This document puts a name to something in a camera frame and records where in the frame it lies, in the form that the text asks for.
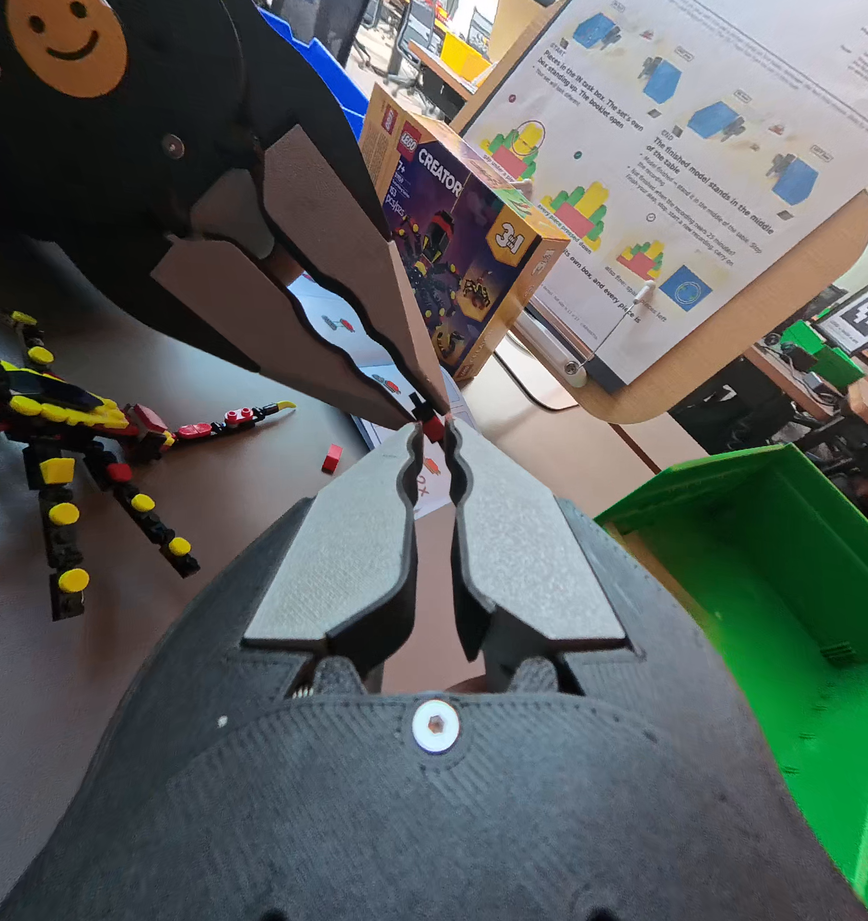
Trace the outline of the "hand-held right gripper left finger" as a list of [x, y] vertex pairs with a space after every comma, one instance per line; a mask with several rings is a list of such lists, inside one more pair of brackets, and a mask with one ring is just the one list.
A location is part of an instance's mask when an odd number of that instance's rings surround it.
[[243, 634], [246, 647], [349, 660], [365, 678], [412, 633], [417, 425], [313, 499]]

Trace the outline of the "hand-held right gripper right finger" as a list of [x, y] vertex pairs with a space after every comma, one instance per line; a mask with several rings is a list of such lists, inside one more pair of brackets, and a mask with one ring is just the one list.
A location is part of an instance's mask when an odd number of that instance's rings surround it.
[[451, 572], [456, 631], [486, 690], [503, 692], [520, 664], [628, 648], [626, 631], [563, 507], [464, 421], [443, 447], [455, 506]]

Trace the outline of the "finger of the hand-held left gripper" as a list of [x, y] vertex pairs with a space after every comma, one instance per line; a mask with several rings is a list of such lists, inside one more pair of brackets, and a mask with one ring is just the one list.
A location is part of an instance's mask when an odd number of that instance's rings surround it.
[[151, 277], [262, 376], [385, 428], [416, 422], [346, 351], [313, 329], [297, 298], [236, 243], [173, 237]]
[[345, 299], [437, 414], [450, 411], [440, 364], [404, 265], [301, 124], [267, 148], [263, 202], [296, 262]]

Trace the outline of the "small black red lego piece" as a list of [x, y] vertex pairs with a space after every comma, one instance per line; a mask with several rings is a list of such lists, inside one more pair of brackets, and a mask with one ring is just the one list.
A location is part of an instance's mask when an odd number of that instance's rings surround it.
[[414, 391], [409, 394], [409, 399], [412, 403], [412, 415], [421, 424], [426, 439], [432, 444], [442, 446], [446, 429], [442, 417], [437, 414], [433, 404], [422, 400], [420, 395]]

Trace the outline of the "open lego instruction booklet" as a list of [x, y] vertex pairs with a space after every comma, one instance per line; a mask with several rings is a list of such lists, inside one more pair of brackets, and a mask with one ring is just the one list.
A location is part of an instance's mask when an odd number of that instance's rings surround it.
[[[364, 330], [348, 302], [318, 285], [308, 274], [293, 282], [291, 293], [301, 303], [307, 319], [328, 343], [342, 348], [377, 390], [387, 389], [406, 409], [416, 388], [397, 368], [383, 347]], [[451, 504], [451, 475], [442, 446], [424, 438], [424, 460], [417, 476], [415, 518]]]

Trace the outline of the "lego set box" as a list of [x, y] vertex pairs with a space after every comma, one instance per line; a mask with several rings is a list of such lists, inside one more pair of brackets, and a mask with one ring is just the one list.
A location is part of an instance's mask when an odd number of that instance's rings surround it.
[[442, 121], [372, 88], [359, 146], [428, 337], [473, 379], [564, 255], [569, 237]]

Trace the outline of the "black yellow lego model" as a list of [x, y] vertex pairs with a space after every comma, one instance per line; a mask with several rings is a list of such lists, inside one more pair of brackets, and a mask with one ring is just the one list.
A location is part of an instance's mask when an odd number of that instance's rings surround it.
[[181, 578], [196, 574], [200, 566], [190, 542], [162, 521], [155, 500], [137, 486], [134, 469], [173, 449], [249, 431], [295, 411], [296, 403], [270, 402], [231, 410], [216, 422], [170, 426], [143, 404], [120, 405], [60, 378], [37, 319], [15, 310], [7, 321], [23, 365], [0, 358], [0, 435], [23, 447], [27, 486], [37, 496], [53, 621], [83, 615], [90, 584], [76, 531], [81, 513], [72, 484], [78, 462]]

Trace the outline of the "blue plastic bin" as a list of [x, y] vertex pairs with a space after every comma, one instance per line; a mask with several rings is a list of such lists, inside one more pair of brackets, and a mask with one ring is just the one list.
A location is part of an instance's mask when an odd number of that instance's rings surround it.
[[370, 99], [346, 73], [333, 54], [316, 38], [306, 43], [294, 37], [290, 24], [266, 9], [260, 10], [262, 17], [275, 32], [287, 40], [310, 64], [325, 86], [332, 92], [343, 110], [348, 124], [357, 140], [360, 139]]

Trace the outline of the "black office chair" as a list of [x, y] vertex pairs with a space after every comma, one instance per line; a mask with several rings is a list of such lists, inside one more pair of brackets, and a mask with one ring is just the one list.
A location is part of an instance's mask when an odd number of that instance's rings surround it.
[[270, 12], [283, 19], [294, 38], [318, 40], [342, 66], [357, 37], [369, 1], [271, 1]]

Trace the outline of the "yellow plastic bin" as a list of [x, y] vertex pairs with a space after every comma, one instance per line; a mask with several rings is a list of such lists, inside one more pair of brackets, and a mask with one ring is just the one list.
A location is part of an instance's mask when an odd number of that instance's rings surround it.
[[473, 83], [492, 66], [488, 54], [490, 35], [475, 32], [471, 42], [452, 32], [445, 32], [440, 48], [440, 59], [454, 74]]

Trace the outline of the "black white marker sign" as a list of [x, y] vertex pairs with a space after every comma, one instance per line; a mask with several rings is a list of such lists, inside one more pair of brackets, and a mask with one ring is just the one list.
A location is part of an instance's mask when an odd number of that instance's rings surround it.
[[868, 285], [834, 305], [815, 323], [819, 334], [848, 355], [868, 348]]

